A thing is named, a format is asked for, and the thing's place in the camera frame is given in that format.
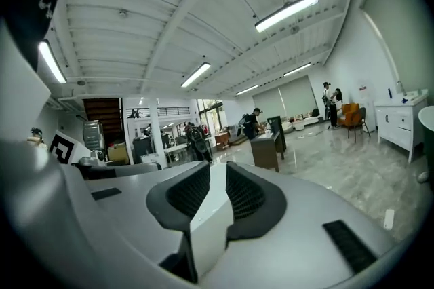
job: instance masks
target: orange armchair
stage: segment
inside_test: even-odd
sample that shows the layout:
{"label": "orange armchair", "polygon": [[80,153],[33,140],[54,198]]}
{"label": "orange armchair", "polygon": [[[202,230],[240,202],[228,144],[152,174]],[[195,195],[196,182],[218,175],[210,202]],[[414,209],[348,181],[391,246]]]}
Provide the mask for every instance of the orange armchair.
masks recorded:
{"label": "orange armchair", "polygon": [[354,112],[360,108],[358,103],[350,103],[342,105],[342,115],[338,117],[338,125],[349,127],[351,125],[351,117]]}

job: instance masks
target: fluorescent ceiling light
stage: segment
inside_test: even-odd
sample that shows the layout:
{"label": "fluorescent ceiling light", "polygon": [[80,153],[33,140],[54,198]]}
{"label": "fluorescent ceiling light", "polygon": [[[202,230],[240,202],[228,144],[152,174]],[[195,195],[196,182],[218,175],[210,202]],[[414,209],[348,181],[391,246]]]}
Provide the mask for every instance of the fluorescent ceiling light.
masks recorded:
{"label": "fluorescent ceiling light", "polygon": [[48,67],[52,70],[52,73],[54,74],[58,82],[65,84],[66,79],[63,76],[62,71],[59,69],[56,60],[54,60],[53,52],[48,41],[42,41],[41,43],[39,43],[38,48],[42,54],[43,59],[47,63]]}
{"label": "fluorescent ceiling light", "polygon": [[270,14],[266,18],[262,19],[260,22],[257,22],[255,24],[256,30],[258,30],[258,32],[263,32],[269,27],[272,27],[274,24],[277,24],[279,21],[282,21],[283,19],[286,19],[287,17],[294,15],[295,13],[298,13],[317,3],[318,0],[297,0],[295,2],[287,3],[281,9]]}
{"label": "fluorescent ceiling light", "polygon": [[301,71],[302,69],[305,69],[305,68],[307,68],[307,67],[309,67],[311,65],[312,65],[311,63],[308,63],[308,64],[306,64],[304,66],[298,67],[297,69],[293,69],[292,71],[289,71],[289,72],[285,73],[283,76],[287,77],[288,75],[291,75],[292,73]]}
{"label": "fluorescent ceiling light", "polygon": [[252,86],[251,88],[248,88],[248,89],[245,89],[243,91],[237,92],[235,95],[238,96],[238,95],[244,94],[245,92],[248,92],[250,90],[256,89],[257,87],[258,87],[258,85]]}
{"label": "fluorescent ceiling light", "polygon": [[211,65],[208,62],[204,62],[203,64],[201,64],[201,66],[184,83],[181,84],[181,87],[186,88],[187,86],[192,84],[194,80],[199,78],[199,76],[210,67]]}

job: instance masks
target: white sink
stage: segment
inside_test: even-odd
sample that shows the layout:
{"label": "white sink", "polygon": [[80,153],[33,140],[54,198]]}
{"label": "white sink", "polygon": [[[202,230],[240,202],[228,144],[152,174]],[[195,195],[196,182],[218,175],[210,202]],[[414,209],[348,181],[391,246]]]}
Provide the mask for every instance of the white sink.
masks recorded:
{"label": "white sink", "polygon": [[[418,91],[408,92],[405,96],[403,94],[395,94],[393,98],[388,100],[377,100],[374,102],[376,106],[416,106],[419,102],[422,102],[428,97],[428,89],[423,89],[422,94],[419,95]],[[406,103],[402,103],[402,99],[408,100]]]}

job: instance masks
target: staircase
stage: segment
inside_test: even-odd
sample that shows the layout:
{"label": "staircase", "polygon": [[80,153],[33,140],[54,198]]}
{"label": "staircase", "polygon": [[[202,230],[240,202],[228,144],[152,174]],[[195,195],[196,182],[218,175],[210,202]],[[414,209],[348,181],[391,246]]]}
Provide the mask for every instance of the staircase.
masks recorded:
{"label": "staircase", "polygon": [[99,120],[106,146],[124,141],[121,105],[118,98],[88,98],[83,100],[88,120]]}

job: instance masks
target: trash can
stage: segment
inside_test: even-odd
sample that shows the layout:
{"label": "trash can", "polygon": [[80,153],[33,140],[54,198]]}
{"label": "trash can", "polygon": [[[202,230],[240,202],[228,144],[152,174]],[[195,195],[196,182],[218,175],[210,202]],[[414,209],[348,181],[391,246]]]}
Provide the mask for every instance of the trash can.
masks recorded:
{"label": "trash can", "polygon": [[425,107],[419,112],[419,120],[423,126],[424,150],[428,163],[428,180],[434,191],[434,106]]}

